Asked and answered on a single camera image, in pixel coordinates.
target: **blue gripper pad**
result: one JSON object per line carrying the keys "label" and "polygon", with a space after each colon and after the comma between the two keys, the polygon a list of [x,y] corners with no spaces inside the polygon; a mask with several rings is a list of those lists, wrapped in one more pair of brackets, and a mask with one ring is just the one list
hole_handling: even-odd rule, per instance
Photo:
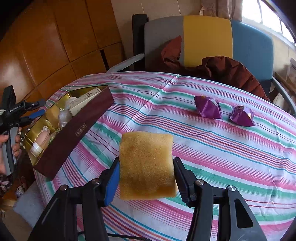
{"label": "blue gripper pad", "polygon": [[119,161],[117,161],[114,164],[115,164],[115,167],[112,167],[113,166],[112,165],[110,168],[110,169],[112,169],[112,168],[114,168],[114,169],[113,169],[113,173],[111,174],[110,179],[106,185],[106,195],[104,198],[105,206],[108,206],[113,201],[113,198],[114,198],[114,195],[115,195],[118,183],[119,183]]}
{"label": "blue gripper pad", "polygon": [[42,116],[42,115],[44,115],[44,114],[45,114],[45,110],[39,110],[39,111],[37,111],[37,112],[35,112],[35,113],[30,114],[30,115],[29,115],[29,118],[30,118],[31,120],[34,120],[35,118],[37,118],[37,117],[39,117],[39,116]]}

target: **wrapped candy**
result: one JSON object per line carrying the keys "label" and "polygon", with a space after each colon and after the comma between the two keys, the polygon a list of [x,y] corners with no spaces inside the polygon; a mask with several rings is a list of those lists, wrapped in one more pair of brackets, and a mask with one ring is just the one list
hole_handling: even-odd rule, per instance
{"label": "wrapped candy", "polygon": [[239,126],[255,126],[253,121],[254,113],[245,106],[232,108],[230,119]]}
{"label": "wrapped candy", "polygon": [[195,96],[194,102],[197,112],[201,117],[210,119],[222,119],[221,108],[219,102],[213,98],[206,96]]}

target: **multicolored chair back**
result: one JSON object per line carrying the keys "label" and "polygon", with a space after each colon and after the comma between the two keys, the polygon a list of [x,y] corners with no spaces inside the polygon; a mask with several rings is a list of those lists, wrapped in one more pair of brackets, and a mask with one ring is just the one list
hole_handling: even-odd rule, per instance
{"label": "multicolored chair back", "polygon": [[171,39],[181,35],[180,62],[198,66],[210,56],[226,56],[241,62],[261,83],[273,73],[272,39],[249,25],[208,16],[172,16],[149,21],[144,27],[145,66]]}

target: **yellow sponge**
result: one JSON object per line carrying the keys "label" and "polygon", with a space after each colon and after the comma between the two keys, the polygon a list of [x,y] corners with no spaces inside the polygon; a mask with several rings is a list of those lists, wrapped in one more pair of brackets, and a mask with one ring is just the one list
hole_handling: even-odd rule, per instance
{"label": "yellow sponge", "polygon": [[120,198],[147,200],[176,196],[172,161],[173,136],[144,131],[122,135]]}

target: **yellow chair panel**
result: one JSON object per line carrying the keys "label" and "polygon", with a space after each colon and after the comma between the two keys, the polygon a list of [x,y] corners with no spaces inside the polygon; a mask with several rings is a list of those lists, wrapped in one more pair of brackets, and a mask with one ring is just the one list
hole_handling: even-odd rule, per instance
{"label": "yellow chair panel", "polygon": [[194,67],[211,56],[232,58],[230,20],[208,16],[184,16],[184,65]]}

